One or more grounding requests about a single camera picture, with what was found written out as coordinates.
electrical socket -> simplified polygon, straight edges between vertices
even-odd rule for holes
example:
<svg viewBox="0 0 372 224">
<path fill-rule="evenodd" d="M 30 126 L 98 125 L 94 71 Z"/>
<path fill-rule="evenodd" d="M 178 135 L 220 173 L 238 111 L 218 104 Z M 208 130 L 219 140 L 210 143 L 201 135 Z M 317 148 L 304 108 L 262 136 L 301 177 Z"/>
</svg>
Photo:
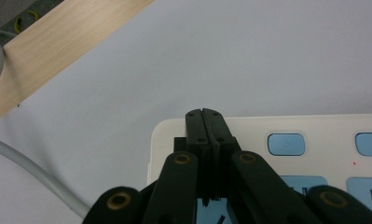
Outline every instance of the electrical socket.
<svg viewBox="0 0 372 224">
<path fill-rule="evenodd" d="M 232 223 L 227 212 L 227 199 L 209 201 L 209 206 L 207 207 L 202 205 L 202 199 L 198 199 L 197 224 L 218 223 L 221 216 L 225 218 L 224 222 L 222 222 L 223 224 Z"/>
<path fill-rule="evenodd" d="M 322 176 L 281 175 L 281 178 L 288 187 L 303 195 L 306 195 L 312 187 L 327 185 L 327 180 Z"/>
<path fill-rule="evenodd" d="M 372 211 L 372 177 L 351 177 L 346 185 L 349 194 Z"/>
</svg>

screw hole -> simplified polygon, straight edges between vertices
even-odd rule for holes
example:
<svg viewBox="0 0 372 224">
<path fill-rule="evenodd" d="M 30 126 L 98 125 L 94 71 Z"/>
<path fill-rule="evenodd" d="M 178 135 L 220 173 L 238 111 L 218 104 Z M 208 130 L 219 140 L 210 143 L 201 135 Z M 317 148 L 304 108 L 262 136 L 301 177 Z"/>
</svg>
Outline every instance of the screw hole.
<svg viewBox="0 0 372 224">
<path fill-rule="evenodd" d="M 131 196 L 127 192 L 120 192 L 117 194 L 113 194 L 107 200 L 107 207 L 111 210 L 120 210 L 131 202 Z"/>
<path fill-rule="evenodd" d="M 348 206 L 348 201 L 342 195 L 332 191 L 324 191 L 320 193 L 320 199 L 332 207 L 344 208 Z"/>
<path fill-rule="evenodd" d="M 252 163 L 254 163 L 257 160 L 257 158 L 255 156 L 253 156 L 253 155 L 241 154 L 240 155 L 240 160 L 243 163 L 252 164 Z"/>
<path fill-rule="evenodd" d="M 189 163 L 191 159 L 185 155 L 185 154 L 181 154 L 181 155 L 178 155 L 174 158 L 174 162 L 176 162 L 177 164 L 187 164 Z"/>
</svg>

wooden board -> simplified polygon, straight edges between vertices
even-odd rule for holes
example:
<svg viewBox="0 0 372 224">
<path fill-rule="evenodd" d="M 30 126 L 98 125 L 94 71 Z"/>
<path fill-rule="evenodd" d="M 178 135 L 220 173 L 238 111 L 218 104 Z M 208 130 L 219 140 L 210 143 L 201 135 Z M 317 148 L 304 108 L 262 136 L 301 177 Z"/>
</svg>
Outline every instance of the wooden board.
<svg viewBox="0 0 372 224">
<path fill-rule="evenodd" d="M 4 46 L 0 118 L 152 0 L 65 0 Z"/>
</svg>

